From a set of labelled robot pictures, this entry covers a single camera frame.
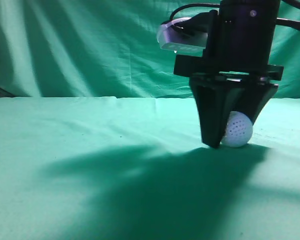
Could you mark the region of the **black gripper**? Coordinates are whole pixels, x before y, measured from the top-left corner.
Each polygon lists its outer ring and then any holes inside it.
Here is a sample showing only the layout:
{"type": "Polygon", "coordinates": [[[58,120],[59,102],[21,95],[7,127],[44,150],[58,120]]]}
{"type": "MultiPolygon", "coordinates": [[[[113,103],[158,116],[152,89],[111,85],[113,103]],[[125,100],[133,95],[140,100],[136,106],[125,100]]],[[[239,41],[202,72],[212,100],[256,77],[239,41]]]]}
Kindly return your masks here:
{"type": "MultiPolygon", "coordinates": [[[[278,0],[222,0],[217,10],[174,23],[174,31],[184,40],[206,37],[201,41],[201,56],[176,55],[174,75],[190,78],[237,72],[280,81],[283,67],[269,64],[279,6],[278,0]]],[[[249,86],[234,104],[232,84],[191,79],[202,143],[219,148],[231,110],[243,113],[254,125],[278,87],[272,83],[249,86]]]]}

